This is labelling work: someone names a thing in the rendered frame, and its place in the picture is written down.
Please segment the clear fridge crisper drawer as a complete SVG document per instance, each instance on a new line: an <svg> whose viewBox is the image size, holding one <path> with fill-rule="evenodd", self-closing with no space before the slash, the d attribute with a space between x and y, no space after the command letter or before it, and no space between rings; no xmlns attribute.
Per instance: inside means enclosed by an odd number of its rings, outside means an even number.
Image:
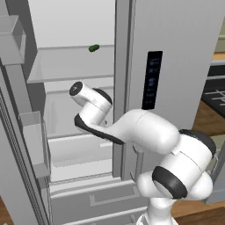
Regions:
<svg viewBox="0 0 225 225"><path fill-rule="evenodd" d="M74 123L75 116L82 110L68 92L47 94L44 121L49 139L80 135Z"/></svg>

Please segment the glass fridge shelf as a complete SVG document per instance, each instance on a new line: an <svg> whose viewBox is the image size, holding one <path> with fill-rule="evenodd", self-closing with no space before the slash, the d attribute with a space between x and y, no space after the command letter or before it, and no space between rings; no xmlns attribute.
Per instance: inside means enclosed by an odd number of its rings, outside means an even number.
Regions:
<svg viewBox="0 0 225 225"><path fill-rule="evenodd" d="M35 57L28 83L45 83L114 75L114 46L40 49Z"/></svg>

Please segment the grey fridge door, black panel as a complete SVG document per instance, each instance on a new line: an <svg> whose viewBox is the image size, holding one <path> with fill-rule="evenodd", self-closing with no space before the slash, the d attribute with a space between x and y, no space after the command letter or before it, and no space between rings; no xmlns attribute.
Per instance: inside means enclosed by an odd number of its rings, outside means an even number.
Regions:
<svg viewBox="0 0 225 225"><path fill-rule="evenodd" d="M140 109L148 53L163 53L153 113L192 128L225 18L225 0L134 0L127 105Z"/></svg>

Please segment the grey fridge body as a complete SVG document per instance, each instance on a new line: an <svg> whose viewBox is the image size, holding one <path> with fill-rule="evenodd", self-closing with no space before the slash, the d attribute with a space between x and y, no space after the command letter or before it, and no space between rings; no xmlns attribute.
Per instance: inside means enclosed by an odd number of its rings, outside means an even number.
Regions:
<svg viewBox="0 0 225 225"><path fill-rule="evenodd" d="M105 91L112 108L101 122L115 123L126 105L128 3L126 0L28 0L37 53L40 49L114 46L114 75L110 77L53 81L42 84L46 94L69 92L81 81ZM120 178L123 148L93 134L49 139L51 180L54 183L77 178L107 176Z"/></svg>

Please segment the grey open fridge door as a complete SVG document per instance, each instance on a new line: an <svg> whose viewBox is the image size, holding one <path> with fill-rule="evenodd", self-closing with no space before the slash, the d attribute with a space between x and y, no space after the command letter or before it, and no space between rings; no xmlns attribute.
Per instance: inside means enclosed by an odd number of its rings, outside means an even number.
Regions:
<svg viewBox="0 0 225 225"><path fill-rule="evenodd" d="M25 31L25 61L3 65L0 59L0 195L14 225L53 225L49 176L36 178L25 143L21 113L40 112L42 84L27 82L37 55L28 0L0 0L0 16L17 15Z"/></svg>

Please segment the large grey door bin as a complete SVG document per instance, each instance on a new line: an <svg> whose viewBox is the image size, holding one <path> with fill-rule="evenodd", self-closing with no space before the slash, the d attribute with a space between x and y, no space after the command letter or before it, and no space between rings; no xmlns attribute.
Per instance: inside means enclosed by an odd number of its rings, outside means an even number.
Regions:
<svg viewBox="0 0 225 225"><path fill-rule="evenodd" d="M45 121L40 112L27 112L19 115L19 122L36 178L48 177L51 168Z"/></svg>

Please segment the black hob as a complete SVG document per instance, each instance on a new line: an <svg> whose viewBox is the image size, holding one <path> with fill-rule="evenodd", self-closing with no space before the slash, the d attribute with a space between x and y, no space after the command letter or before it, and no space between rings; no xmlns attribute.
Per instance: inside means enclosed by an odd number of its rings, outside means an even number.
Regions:
<svg viewBox="0 0 225 225"><path fill-rule="evenodd" d="M225 64L210 67L201 100L225 119Z"/></svg>

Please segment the grey freezer drawer front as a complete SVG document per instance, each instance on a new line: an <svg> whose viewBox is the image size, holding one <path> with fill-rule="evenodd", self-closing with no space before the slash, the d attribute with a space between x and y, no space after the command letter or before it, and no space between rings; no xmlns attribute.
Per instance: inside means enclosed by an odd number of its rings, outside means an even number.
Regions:
<svg viewBox="0 0 225 225"><path fill-rule="evenodd" d="M96 207L90 206L90 196L92 194L105 189L129 186L137 188L133 180L127 180L57 193L51 198L54 225L70 225L72 222L79 223L92 218L98 219L101 216L109 214L131 212L133 209L147 206L148 199L143 198L141 195L138 198L130 200Z"/></svg>

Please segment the small grey door bin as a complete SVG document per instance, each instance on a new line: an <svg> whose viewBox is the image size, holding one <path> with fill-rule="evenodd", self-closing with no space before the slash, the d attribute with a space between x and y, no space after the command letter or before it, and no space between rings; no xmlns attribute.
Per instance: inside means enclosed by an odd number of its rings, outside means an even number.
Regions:
<svg viewBox="0 0 225 225"><path fill-rule="evenodd" d="M17 15L0 16L0 59L3 65L25 61L25 31Z"/></svg>

